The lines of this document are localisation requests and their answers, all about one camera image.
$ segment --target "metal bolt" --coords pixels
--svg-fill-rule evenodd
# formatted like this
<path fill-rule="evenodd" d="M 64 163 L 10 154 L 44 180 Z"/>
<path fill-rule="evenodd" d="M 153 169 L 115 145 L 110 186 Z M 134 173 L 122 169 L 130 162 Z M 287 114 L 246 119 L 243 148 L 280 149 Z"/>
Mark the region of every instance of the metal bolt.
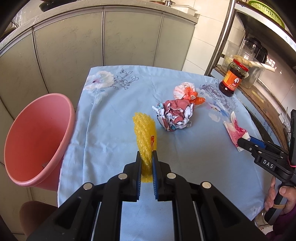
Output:
<path fill-rule="evenodd" d="M 176 178 L 176 174 L 170 172 L 170 173 L 167 174 L 167 178 L 169 178 L 169 179 L 175 179 Z"/>
<path fill-rule="evenodd" d="M 128 176 L 127 176 L 127 174 L 125 174 L 125 173 L 121 173 L 121 174 L 118 175 L 118 178 L 119 178 L 120 180 L 123 180 L 123 179 L 127 179 Z"/>
<path fill-rule="evenodd" d="M 209 189 L 209 188 L 211 188 L 212 184 L 210 184 L 209 182 L 203 182 L 202 186 L 206 189 Z"/>
<path fill-rule="evenodd" d="M 89 190 L 89 189 L 92 189 L 92 184 L 91 183 L 85 183 L 84 185 L 83 185 L 83 189 L 84 190 Z"/>

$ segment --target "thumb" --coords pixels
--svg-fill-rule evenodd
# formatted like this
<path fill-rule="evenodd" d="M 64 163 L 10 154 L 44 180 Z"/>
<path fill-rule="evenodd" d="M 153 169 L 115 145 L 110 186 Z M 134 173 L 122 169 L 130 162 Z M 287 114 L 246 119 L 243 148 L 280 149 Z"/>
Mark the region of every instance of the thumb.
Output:
<path fill-rule="evenodd" d="M 286 206 L 283 209 L 283 213 L 290 212 L 296 204 L 296 188 L 291 186 L 282 186 L 279 193 L 288 199 Z"/>

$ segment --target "orange jar label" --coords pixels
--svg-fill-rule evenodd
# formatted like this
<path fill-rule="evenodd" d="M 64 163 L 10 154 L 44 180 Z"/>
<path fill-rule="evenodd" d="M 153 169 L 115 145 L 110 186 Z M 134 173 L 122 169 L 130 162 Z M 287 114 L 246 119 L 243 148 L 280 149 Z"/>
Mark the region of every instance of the orange jar label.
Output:
<path fill-rule="evenodd" d="M 226 73 L 223 82 L 228 87 L 228 89 L 231 89 L 235 91 L 235 89 L 238 87 L 238 85 L 241 83 L 242 79 L 238 78 L 234 73 L 232 73 L 230 70 Z"/>

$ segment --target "sleeve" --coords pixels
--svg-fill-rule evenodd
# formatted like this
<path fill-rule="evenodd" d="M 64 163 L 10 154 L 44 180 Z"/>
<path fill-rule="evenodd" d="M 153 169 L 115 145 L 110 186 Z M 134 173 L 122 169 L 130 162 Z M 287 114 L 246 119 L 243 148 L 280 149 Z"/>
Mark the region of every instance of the sleeve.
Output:
<path fill-rule="evenodd" d="M 266 234 L 270 241 L 278 241 L 285 232 L 286 227 L 296 216 L 296 206 L 287 214 L 280 215 L 273 225 L 273 231 Z"/>

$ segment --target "pink plastic basin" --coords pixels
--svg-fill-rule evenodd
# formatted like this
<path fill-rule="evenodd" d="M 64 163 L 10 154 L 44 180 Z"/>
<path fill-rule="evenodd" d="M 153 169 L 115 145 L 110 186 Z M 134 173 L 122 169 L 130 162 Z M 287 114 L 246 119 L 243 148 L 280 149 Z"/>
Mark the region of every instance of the pink plastic basin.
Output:
<path fill-rule="evenodd" d="M 48 94 L 30 103 L 13 122 L 4 147 L 11 180 L 23 187 L 57 191 L 59 174 L 75 122 L 71 101 Z"/>

